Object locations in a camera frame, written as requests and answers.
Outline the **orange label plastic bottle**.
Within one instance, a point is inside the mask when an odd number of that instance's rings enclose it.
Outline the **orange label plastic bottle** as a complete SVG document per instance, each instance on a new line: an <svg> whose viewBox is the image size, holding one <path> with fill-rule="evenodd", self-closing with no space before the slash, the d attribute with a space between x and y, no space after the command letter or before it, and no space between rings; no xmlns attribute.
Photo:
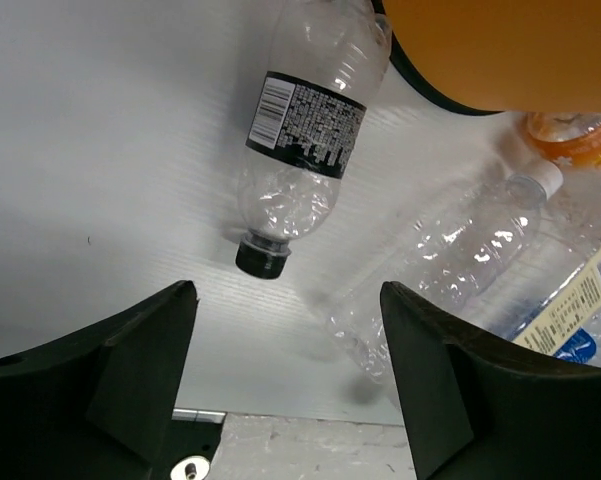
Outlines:
<svg viewBox="0 0 601 480"><path fill-rule="evenodd" d="M524 137L560 169L595 172L601 182L601 113L528 113Z"/></svg>

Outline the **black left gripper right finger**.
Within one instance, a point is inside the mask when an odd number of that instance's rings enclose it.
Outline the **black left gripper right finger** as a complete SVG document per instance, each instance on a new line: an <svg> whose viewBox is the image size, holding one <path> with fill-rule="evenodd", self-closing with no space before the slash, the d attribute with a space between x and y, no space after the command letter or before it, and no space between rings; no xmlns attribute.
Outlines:
<svg viewBox="0 0 601 480"><path fill-rule="evenodd" d="M601 479L601 369L533 352L398 282L384 330L420 479Z"/></svg>

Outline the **clear unlabelled plastic bottle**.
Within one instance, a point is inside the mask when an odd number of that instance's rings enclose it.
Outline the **clear unlabelled plastic bottle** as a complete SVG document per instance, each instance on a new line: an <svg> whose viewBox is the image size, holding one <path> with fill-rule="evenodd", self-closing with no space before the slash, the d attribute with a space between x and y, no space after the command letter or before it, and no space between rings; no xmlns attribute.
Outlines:
<svg viewBox="0 0 601 480"><path fill-rule="evenodd" d="M390 383L382 285L397 281L459 314L531 247L542 210L563 181L555 164L538 159L494 186L467 194L437 217L415 222L398 249L330 311L332 338L368 380Z"/></svg>

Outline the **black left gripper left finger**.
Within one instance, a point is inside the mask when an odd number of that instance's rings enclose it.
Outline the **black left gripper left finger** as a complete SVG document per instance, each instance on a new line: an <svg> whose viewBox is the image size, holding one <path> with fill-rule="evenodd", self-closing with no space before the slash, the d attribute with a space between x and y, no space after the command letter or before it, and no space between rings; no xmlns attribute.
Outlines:
<svg viewBox="0 0 601 480"><path fill-rule="evenodd" d="M0 358L0 479L148 479L198 296L178 281L114 316Z"/></svg>

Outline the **orange cylindrical bin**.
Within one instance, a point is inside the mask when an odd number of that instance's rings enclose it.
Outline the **orange cylindrical bin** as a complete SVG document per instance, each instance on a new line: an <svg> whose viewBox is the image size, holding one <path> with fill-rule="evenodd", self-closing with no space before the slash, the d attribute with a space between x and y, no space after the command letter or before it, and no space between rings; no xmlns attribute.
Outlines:
<svg viewBox="0 0 601 480"><path fill-rule="evenodd" d="M449 112L601 113L601 0L376 1L391 61Z"/></svg>

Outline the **clear bottle black label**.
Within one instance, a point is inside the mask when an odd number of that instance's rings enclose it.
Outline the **clear bottle black label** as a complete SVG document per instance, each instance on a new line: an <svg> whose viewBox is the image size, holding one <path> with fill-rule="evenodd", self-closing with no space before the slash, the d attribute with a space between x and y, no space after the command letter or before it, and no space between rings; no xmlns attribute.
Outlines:
<svg viewBox="0 0 601 480"><path fill-rule="evenodd" d="M246 232L235 264L243 272L278 278L291 242L332 213L391 38L389 20L369 1L285 3L239 178Z"/></svg>

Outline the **clear bottle cream label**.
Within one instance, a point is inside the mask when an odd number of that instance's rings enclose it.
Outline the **clear bottle cream label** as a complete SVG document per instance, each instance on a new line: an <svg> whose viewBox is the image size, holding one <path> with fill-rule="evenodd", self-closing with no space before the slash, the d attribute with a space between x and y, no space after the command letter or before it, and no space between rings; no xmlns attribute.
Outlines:
<svg viewBox="0 0 601 480"><path fill-rule="evenodd" d="M568 362L601 368L601 175L569 170L533 244L481 299L480 326Z"/></svg>

